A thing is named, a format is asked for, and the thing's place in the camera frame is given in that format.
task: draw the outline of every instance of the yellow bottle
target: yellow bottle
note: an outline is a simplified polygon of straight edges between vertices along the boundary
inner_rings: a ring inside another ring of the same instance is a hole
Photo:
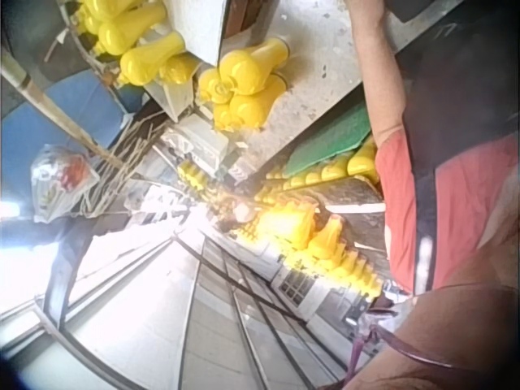
[[[286,90],[287,86],[281,77],[270,75],[262,92],[251,96],[235,95],[229,103],[233,125],[238,128],[262,126],[267,121],[275,100]]]
[[[99,41],[93,51],[95,54],[108,52],[112,55],[121,55],[130,49],[148,28],[159,23],[166,16],[166,8],[161,2],[124,12],[101,25]]]
[[[309,242],[309,251],[319,259],[331,258],[336,251],[343,223],[339,215],[329,217],[327,225]]]
[[[279,38],[268,39],[252,50],[233,50],[220,60],[222,82],[241,95],[260,92],[272,70],[288,56],[289,49]]]
[[[348,165],[352,153],[340,154],[322,169],[322,181],[340,179],[349,175]]]
[[[358,258],[356,260],[356,264],[354,265],[354,269],[352,271],[352,274],[349,276],[349,281],[352,283],[354,287],[359,289],[360,279],[363,275],[363,268],[365,268],[366,265],[366,259],[365,258]]]
[[[181,180],[186,180],[186,171],[188,170],[189,167],[190,167],[189,160],[184,160],[177,167],[177,173],[179,174],[179,178]]]
[[[316,264],[316,266],[320,270],[320,272],[319,272],[320,274],[325,275],[340,265],[340,262],[341,262],[341,259],[343,256],[343,251],[345,250],[345,246],[346,246],[346,244],[344,242],[340,242],[336,246],[336,251],[334,252],[334,254],[332,255],[331,258],[326,258],[326,259],[320,260]]]
[[[121,74],[134,85],[146,85],[172,55],[184,51],[184,39],[171,32],[155,42],[130,49],[121,57]]]
[[[368,289],[368,297],[370,299],[375,299],[379,295],[381,295],[382,291],[383,291],[383,280],[378,278],[374,281],[374,283]]]
[[[102,22],[94,18],[92,15],[84,18],[83,23],[87,31],[93,35],[97,35],[99,33],[99,28],[102,25]]]
[[[370,136],[356,154],[350,159],[348,166],[349,176],[363,175],[372,184],[379,182],[379,175],[375,170],[375,153],[377,148],[374,139]]]
[[[307,177],[308,171],[302,171],[295,176],[291,178],[291,188],[297,189],[299,187],[303,187],[306,185],[306,177]]]
[[[86,0],[85,4],[92,16],[105,22],[141,2],[142,0]]]
[[[289,180],[285,180],[284,181],[284,186],[283,186],[284,191],[287,191],[288,189],[291,189],[291,188],[292,188],[291,180],[290,179]]]
[[[305,185],[317,184],[322,181],[322,170],[325,164],[319,164],[316,167],[311,167],[309,173],[305,177]]]
[[[74,24],[79,24],[80,22],[85,20],[85,18],[87,16],[90,16],[90,11],[85,4],[81,4],[81,6],[78,8],[78,10],[71,17],[71,21]]]
[[[203,102],[217,104],[228,103],[233,97],[233,92],[227,89],[220,80],[219,69],[212,67],[204,71],[198,79],[199,98]]]
[[[207,174],[203,171],[203,170],[200,170],[194,177],[193,177],[193,187],[197,190],[197,191],[202,191],[207,182],[208,182],[208,176]]]
[[[164,83],[186,84],[197,71],[201,60],[190,53],[170,57],[160,68],[159,76]]]
[[[213,121],[216,130],[232,131],[232,117],[228,104],[213,105]]]

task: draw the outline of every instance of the green tray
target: green tray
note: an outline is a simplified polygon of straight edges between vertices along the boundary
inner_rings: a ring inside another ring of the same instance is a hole
[[[365,103],[360,103],[302,142],[291,154],[284,174],[298,172],[339,153],[356,149],[371,126]]]

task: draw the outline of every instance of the metal frame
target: metal frame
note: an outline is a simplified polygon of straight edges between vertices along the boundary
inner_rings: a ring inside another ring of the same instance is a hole
[[[202,253],[204,253],[205,244],[206,244],[206,238],[204,239],[204,242],[202,243],[202,251],[201,251]],[[192,291],[190,293],[189,305],[188,305],[188,315],[186,316],[186,322],[184,324],[184,332],[183,332],[184,339],[182,341],[182,350],[180,352],[179,380],[177,382],[177,388],[179,390],[182,389],[182,377],[183,377],[183,373],[184,373],[184,357],[186,355],[186,346],[188,344],[188,330],[189,330],[190,320],[192,318],[192,308],[193,308],[193,301],[195,300],[195,290],[197,289],[198,276],[201,274],[201,266],[202,266],[202,262],[199,261],[198,265],[197,265],[197,272],[195,274],[195,279],[193,280]]]
[[[226,262],[226,258],[223,256],[222,260],[223,260],[223,264],[224,264],[224,269],[226,270],[227,275],[229,275],[228,263]],[[269,380],[267,379],[266,372],[263,369],[262,363],[260,362],[260,358],[258,357],[258,353],[257,353],[256,349],[254,348],[253,341],[249,337],[249,333],[247,332],[247,328],[244,324],[244,319],[242,318],[242,313],[241,313],[240,307],[238,306],[238,300],[236,299],[235,290],[233,289],[233,287],[230,284],[227,284],[227,286],[229,288],[229,292],[232,295],[233,308],[235,309],[236,316],[238,317],[238,324],[239,324],[240,331],[242,332],[242,336],[245,339],[245,343],[247,344],[249,353],[251,354],[251,357],[253,358],[254,365],[258,372],[258,376],[260,377],[260,380],[262,381],[262,388],[264,390],[270,390],[271,388],[269,387]]]
[[[175,240],[180,244],[180,246],[182,246],[184,249],[186,249],[189,254],[191,254],[192,256],[194,256],[199,262],[201,262],[202,264],[204,264],[205,266],[207,266],[208,268],[210,268],[210,270],[212,270],[215,274],[217,274],[218,276],[220,276],[221,278],[223,278],[224,280],[226,280],[228,283],[232,284],[233,286],[235,286],[236,288],[240,289],[241,291],[243,291],[244,293],[250,295],[252,298],[260,301],[261,303],[263,303],[264,305],[266,306],[269,306],[270,308],[272,308],[273,310],[276,310],[278,312],[280,312],[281,314],[283,315],[287,315],[288,317],[290,317],[291,319],[294,319],[296,321],[303,321],[301,318],[299,318],[298,316],[296,316],[294,313],[290,313],[288,312],[287,310],[283,310],[283,309],[280,309],[277,305],[274,305],[273,303],[269,302],[268,300],[266,300],[265,298],[263,297],[260,297],[259,295],[255,294],[253,292],[253,290],[251,290],[250,288],[247,289],[246,287],[244,287],[243,285],[241,285],[240,283],[238,283],[236,280],[234,280],[233,278],[231,278],[230,276],[226,275],[225,272],[222,272],[218,267],[216,267],[214,264],[208,262],[205,258],[203,258],[199,253],[195,252],[195,250],[193,250],[192,247],[190,247],[188,244],[186,244],[184,241],[182,241],[182,239],[180,239],[178,236],[175,236]]]
[[[267,287],[266,286],[262,286],[263,290],[266,292],[266,295],[269,296],[269,294],[267,293],[268,290],[267,290]],[[320,356],[318,356],[318,354],[307,344],[307,342],[305,341],[305,339],[303,337],[301,337],[300,333],[294,328],[294,326],[288,321],[288,319],[286,319],[284,317],[284,320],[285,322],[290,326],[290,328],[292,329],[292,331],[294,332],[294,334],[297,336],[297,339],[305,346],[306,349],[309,350],[309,352],[313,355],[313,357],[319,362],[319,364],[327,371],[327,373],[331,376],[331,378],[335,381],[338,381],[338,380],[341,380],[341,378],[338,378],[336,376],[336,374],[334,374],[334,372],[332,372],[332,370],[327,366],[327,364],[325,364],[325,362],[321,359]]]
[[[210,237],[206,236],[206,239],[211,242],[213,245],[215,245],[217,248],[219,248],[221,251],[223,251],[229,258],[232,258],[237,264],[239,264],[239,267],[243,267],[245,268],[246,270],[248,270],[249,272],[251,272],[251,274],[256,277],[257,279],[260,279],[262,280],[266,287],[269,289],[269,291],[271,291],[271,293],[278,298],[278,301],[282,304],[282,306],[288,311],[288,312],[291,312],[293,315],[289,315],[288,317],[291,318],[291,319],[295,319],[295,317],[297,317],[293,312],[292,310],[288,307],[288,305],[282,301],[280,299],[280,297],[278,296],[278,294],[276,293],[276,291],[271,287],[271,282],[269,280],[267,280],[266,278],[264,278],[263,276],[259,275],[253,268],[251,268],[250,266],[244,264],[243,262],[241,262],[238,258],[236,258],[235,256],[233,256],[232,254],[230,254],[228,251],[226,251],[226,249],[224,249],[218,242],[216,242],[215,240],[211,239]],[[323,349],[327,355],[338,365],[340,366],[341,368],[343,368],[346,371],[348,371],[348,367],[347,365],[339,358],[336,356],[335,353],[333,353],[320,339],[318,339],[318,337],[316,337],[316,335],[307,327],[307,324],[305,321],[303,321],[302,319],[298,318],[297,321],[300,323],[301,327],[305,330],[305,332],[314,340],[314,342],[319,345],[319,347],[321,349]]]
[[[62,345],[74,358],[91,370],[99,378],[121,390],[145,390],[139,384],[108,366],[85,348],[69,331],[58,329],[49,317],[37,306],[34,310],[45,330]]]
[[[247,277],[244,274],[244,271],[240,268],[240,264],[238,266],[238,270],[239,270],[240,274],[242,275],[242,279],[244,280],[244,283],[247,285],[247,288],[249,290],[253,291],[253,289],[251,288],[251,285],[249,284],[249,281],[248,281]],[[289,360],[289,363],[291,363],[292,368],[294,368],[294,370],[296,371],[296,373],[300,377],[301,381],[305,384],[305,386],[309,390],[316,389],[316,387],[312,384],[310,379],[307,377],[306,373],[303,372],[303,370],[301,369],[300,365],[298,364],[298,362],[296,361],[294,356],[291,354],[291,351],[288,350],[287,345],[284,344],[284,341],[282,340],[282,338],[280,337],[280,335],[276,331],[275,326],[273,325],[273,323],[269,319],[269,316],[267,315],[267,313],[264,310],[263,306],[256,299],[256,297],[253,297],[253,300],[254,300],[254,303],[257,305],[258,310],[260,311],[260,314],[262,315],[264,321],[266,322],[266,325],[269,327],[269,329],[271,330],[271,333],[275,337],[276,342],[278,343],[279,347],[284,352],[285,357],[287,358],[287,360]]]

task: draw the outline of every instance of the window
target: window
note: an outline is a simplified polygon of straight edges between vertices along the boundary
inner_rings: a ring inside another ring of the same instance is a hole
[[[279,289],[298,307],[314,285],[315,278],[303,272],[291,270]]]

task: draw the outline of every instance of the plastic bag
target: plastic bag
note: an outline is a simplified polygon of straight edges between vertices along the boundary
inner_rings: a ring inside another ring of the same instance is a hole
[[[31,165],[34,221],[49,223],[64,215],[98,181],[83,154],[45,145]]]

